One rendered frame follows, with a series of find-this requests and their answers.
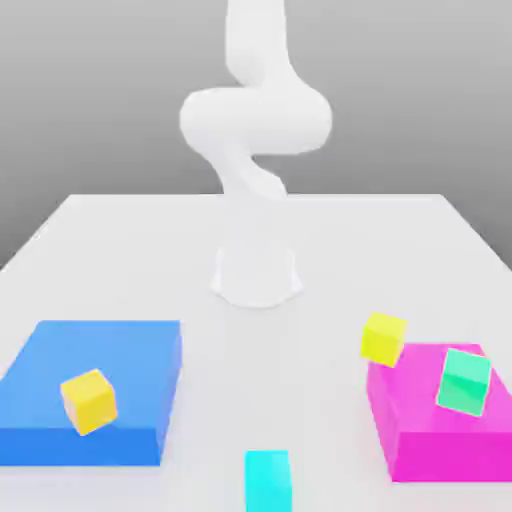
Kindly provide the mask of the small lime yellow cube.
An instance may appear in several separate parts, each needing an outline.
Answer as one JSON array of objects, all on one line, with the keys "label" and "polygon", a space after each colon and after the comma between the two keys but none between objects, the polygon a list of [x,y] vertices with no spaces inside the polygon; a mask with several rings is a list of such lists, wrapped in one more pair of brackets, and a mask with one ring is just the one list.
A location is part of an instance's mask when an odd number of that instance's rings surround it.
[{"label": "small lime yellow cube", "polygon": [[360,355],[374,363],[394,367],[405,342],[407,321],[374,312],[363,328]]}]

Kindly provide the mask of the small cyan cube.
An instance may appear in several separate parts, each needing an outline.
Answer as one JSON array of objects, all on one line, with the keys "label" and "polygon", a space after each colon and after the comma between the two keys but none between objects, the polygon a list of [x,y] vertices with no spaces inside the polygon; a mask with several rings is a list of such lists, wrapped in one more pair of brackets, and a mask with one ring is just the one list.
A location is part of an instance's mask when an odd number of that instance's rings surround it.
[{"label": "small cyan cube", "polygon": [[249,450],[244,457],[246,512],[292,512],[287,450]]}]

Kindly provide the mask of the small green cube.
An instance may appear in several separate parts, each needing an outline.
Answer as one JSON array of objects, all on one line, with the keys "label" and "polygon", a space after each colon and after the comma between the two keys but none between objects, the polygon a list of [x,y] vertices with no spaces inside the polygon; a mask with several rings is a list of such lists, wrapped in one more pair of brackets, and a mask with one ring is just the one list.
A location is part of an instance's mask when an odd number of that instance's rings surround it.
[{"label": "small green cube", "polygon": [[447,350],[436,404],[466,415],[481,417],[489,392],[491,361],[455,348]]}]

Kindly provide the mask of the large blue box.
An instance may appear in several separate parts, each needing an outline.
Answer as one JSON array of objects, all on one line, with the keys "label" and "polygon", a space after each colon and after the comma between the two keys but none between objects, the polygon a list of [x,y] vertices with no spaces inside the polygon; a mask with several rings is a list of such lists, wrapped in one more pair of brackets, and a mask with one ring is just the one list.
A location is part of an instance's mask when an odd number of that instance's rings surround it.
[{"label": "large blue box", "polygon": [[[159,465],[181,367],[177,321],[39,322],[0,378],[0,467]],[[93,369],[118,417],[81,436],[60,386]]]}]

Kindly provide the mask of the large magenta box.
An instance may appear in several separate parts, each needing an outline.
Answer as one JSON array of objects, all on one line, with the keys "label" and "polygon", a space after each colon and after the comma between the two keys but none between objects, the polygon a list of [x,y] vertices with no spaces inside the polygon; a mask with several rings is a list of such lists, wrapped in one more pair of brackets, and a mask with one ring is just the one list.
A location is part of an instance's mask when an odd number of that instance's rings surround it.
[{"label": "large magenta box", "polygon": [[475,343],[407,343],[394,367],[370,362],[366,391],[394,482],[512,482],[512,394],[490,375],[483,414],[436,404],[447,351]]}]

